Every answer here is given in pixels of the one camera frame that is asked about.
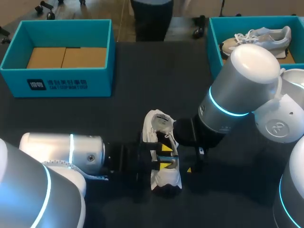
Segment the gray sneaker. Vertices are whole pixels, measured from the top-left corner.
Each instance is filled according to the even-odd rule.
[[[291,41],[291,29],[285,26],[282,29],[260,28],[250,30],[246,35],[235,34],[234,38],[226,39],[221,45],[221,51],[230,56],[232,51],[242,44],[255,44],[270,51],[276,58],[285,58],[285,50]]]

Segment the logo on box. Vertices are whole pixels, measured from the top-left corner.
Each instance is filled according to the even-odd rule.
[[[46,90],[42,79],[28,79],[27,81],[31,90]]]

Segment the robot logo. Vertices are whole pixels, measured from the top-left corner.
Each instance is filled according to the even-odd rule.
[[[266,123],[266,130],[275,137],[285,137],[289,134],[288,125],[281,120],[270,120]]]

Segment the yellow label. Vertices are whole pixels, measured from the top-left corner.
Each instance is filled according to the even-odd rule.
[[[160,163],[160,170],[166,168],[167,166],[171,165],[170,163]]]
[[[161,145],[161,151],[173,151],[172,149],[170,149],[168,146],[166,146],[166,145],[164,145],[164,144],[162,144]]]

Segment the screw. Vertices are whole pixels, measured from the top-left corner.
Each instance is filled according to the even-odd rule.
[[[200,154],[205,154],[203,148],[199,147],[199,153]]]
[[[94,155],[89,155],[87,159],[88,159],[89,162],[92,162],[92,161],[95,160],[95,156]]]

